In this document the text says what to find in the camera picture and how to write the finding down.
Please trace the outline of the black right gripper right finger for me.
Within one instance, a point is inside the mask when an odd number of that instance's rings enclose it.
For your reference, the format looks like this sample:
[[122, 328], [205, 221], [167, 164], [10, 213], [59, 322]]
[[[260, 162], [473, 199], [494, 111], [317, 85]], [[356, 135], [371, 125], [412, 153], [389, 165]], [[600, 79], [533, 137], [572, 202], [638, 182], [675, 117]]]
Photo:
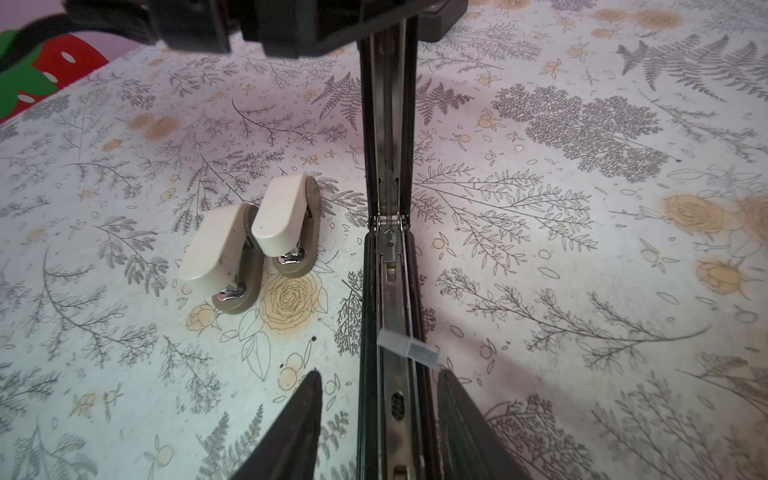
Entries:
[[437, 405], [445, 479], [530, 479], [448, 369], [438, 375]]

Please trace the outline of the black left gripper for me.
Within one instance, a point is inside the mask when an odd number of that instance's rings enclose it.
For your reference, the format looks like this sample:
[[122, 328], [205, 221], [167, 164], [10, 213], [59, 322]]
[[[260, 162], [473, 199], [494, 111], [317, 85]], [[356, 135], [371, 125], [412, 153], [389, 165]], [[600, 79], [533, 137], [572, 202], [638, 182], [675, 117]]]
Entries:
[[149, 18], [169, 47], [229, 53], [230, 36], [262, 46], [269, 57], [321, 57], [399, 27], [436, 42], [468, 10], [466, 1], [150, 1]]

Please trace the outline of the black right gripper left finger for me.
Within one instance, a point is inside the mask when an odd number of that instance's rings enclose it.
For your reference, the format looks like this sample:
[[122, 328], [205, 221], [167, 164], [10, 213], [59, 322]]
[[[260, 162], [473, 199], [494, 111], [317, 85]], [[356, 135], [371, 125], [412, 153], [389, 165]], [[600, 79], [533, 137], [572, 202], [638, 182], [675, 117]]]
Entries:
[[322, 417], [322, 378], [308, 373], [235, 480], [314, 478]]

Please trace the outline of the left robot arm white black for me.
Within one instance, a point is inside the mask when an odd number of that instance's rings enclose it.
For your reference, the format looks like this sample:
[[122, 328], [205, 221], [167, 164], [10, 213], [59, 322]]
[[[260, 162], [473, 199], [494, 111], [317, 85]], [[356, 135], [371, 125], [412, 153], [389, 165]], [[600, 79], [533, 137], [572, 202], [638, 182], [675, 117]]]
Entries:
[[61, 14], [35, 20], [1, 56], [7, 71], [48, 40], [80, 31], [120, 36], [143, 45], [159, 41], [193, 53], [228, 53], [238, 32], [269, 57], [324, 56], [402, 23], [437, 42], [466, 13], [465, 1], [66, 1]]

